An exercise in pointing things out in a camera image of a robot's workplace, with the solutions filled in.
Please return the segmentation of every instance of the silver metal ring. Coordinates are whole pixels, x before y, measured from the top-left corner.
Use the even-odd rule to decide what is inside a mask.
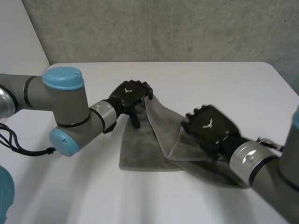
[[[274,156],[270,149],[257,142],[247,141],[234,151],[229,161],[229,167],[245,183],[249,184],[251,172],[269,156]]]
[[[15,105],[10,95],[0,88],[0,119],[9,118],[15,113]]]
[[[115,123],[117,115],[115,109],[111,106],[110,103],[102,100],[92,105],[90,108],[96,110],[99,115],[102,116],[105,122],[105,129],[109,128],[112,124]]]

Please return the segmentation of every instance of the folded towel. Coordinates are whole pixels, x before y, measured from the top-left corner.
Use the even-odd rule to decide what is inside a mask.
[[[128,120],[121,143],[120,169],[141,171],[184,170],[193,176],[225,187],[246,188],[229,165],[208,157],[197,140],[186,134],[181,123],[187,119],[164,107],[154,96],[136,107],[141,127]]]

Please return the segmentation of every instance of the gray wall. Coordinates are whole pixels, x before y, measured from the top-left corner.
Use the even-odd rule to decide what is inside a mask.
[[[299,93],[298,0],[23,0],[49,62],[262,61]]]

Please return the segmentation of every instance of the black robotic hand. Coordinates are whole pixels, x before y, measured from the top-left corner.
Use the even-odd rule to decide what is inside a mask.
[[[140,128],[140,122],[136,115],[136,105],[141,103],[144,97],[153,99],[153,89],[146,82],[125,81],[120,84],[110,95],[109,99],[119,99],[124,107],[124,114],[130,116],[134,128]]]
[[[229,136],[240,136],[236,125],[212,105],[194,109],[194,115],[186,114],[189,122],[184,124],[185,131],[198,139],[207,154],[218,159],[221,145]]]

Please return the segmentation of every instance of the blue cap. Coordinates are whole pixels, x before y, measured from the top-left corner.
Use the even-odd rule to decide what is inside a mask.
[[[293,126],[299,129],[299,106],[293,115]]]
[[[74,139],[58,128],[54,128],[50,132],[49,139],[53,147],[65,156],[72,156],[80,151],[80,147]]]
[[[4,224],[7,210],[14,202],[14,181],[2,166],[0,166],[0,192],[0,224]]]
[[[58,67],[46,70],[42,77],[43,83],[57,90],[76,90],[84,86],[82,73],[73,67]]]

